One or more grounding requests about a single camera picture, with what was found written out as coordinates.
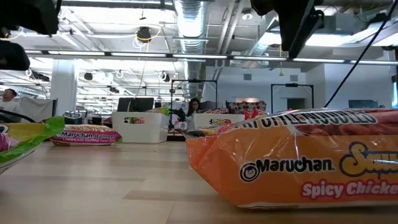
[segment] pillar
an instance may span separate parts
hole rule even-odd
[[[57,101],[56,115],[75,111],[79,69],[74,60],[54,60],[50,98]]]

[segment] ceiling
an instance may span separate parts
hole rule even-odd
[[[242,0],[243,8],[250,7],[250,1]],[[36,34],[30,30],[24,32],[15,31],[11,38],[12,42],[22,45],[29,50],[90,50],[90,51],[113,51],[113,52],[180,52],[178,37],[178,27],[176,25],[176,15],[171,10],[148,9],[159,1],[69,1],[63,0],[62,11],[59,15],[60,25],[59,33],[53,37]],[[230,0],[208,1],[210,4],[206,20],[206,54],[217,54],[217,46],[223,29],[225,15],[228,14],[227,8]],[[387,6],[390,1],[332,1],[324,0],[323,6],[317,8],[323,10],[325,15],[330,16],[336,13],[352,14],[366,11],[377,11],[377,8]],[[239,16],[237,26],[233,31],[227,54],[231,52],[244,52],[250,49],[260,37],[258,33],[261,17],[252,12],[252,19],[243,20],[241,12],[234,12]],[[136,41],[135,33],[140,27],[150,27],[152,36],[156,35],[148,45],[140,45]],[[332,47],[314,47],[306,46],[299,57],[302,58],[343,58],[353,59],[358,57],[362,47],[355,48],[332,48]],[[268,48],[269,55],[279,56],[279,49]],[[373,47],[366,55],[366,58],[378,58],[382,53],[379,47]],[[84,79],[86,72],[103,71],[113,74],[113,84],[131,85],[131,88],[123,88],[123,94],[136,95],[137,86],[142,83],[147,86],[164,87],[164,90],[151,90],[153,95],[168,95],[170,82],[165,83],[159,79],[159,74],[165,71],[172,78],[184,78],[183,63],[180,61],[156,61],[146,62],[142,60],[82,60],[75,59],[79,68],[81,68],[79,85],[101,84],[98,81],[87,81]],[[284,63],[287,68],[301,68],[303,72],[310,69],[312,64],[302,63]],[[279,68],[279,62],[270,62],[267,68]],[[31,69],[51,77],[52,59],[51,58],[31,58]],[[26,72],[0,71],[0,80],[4,83],[45,83],[32,79],[26,75]],[[49,95],[50,87],[41,86],[19,86],[18,90],[22,93],[37,94],[39,96]],[[83,95],[114,95],[106,88],[79,88],[79,94]],[[93,100],[87,104],[95,104],[98,101]]]

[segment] wooden table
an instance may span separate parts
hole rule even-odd
[[[225,202],[188,168],[183,142],[53,147],[0,175],[4,224],[397,223],[397,207],[259,212]]]

